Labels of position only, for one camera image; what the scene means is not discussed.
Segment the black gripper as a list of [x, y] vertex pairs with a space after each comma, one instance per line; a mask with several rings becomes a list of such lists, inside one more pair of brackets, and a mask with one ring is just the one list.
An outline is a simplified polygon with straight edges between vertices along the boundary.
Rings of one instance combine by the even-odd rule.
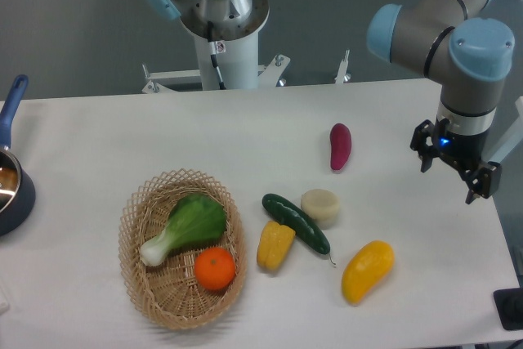
[[471, 204], [493, 196], [502, 177], [500, 163], [481, 159], [488, 134], [464, 136], [450, 131], [448, 119], [437, 120], [436, 125], [426, 119], [413, 130], [409, 147], [420, 159], [421, 172], [427, 172], [434, 159], [455, 168], [468, 188], [465, 203]]

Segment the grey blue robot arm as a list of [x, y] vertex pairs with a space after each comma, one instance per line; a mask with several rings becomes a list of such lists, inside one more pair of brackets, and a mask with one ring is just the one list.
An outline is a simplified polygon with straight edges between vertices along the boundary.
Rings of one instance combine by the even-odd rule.
[[[267, 0], [146, 0], [166, 20], [193, 35], [206, 90], [254, 89], [278, 80], [258, 64], [259, 30]], [[367, 30], [375, 56], [440, 84], [435, 121], [413, 132], [411, 149], [428, 170], [440, 159], [467, 184], [467, 200], [489, 198], [502, 175], [500, 156], [483, 149], [505, 78], [514, 35], [502, 22], [481, 19], [492, 0], [421, 0], [415, 7], [381, 7]]]

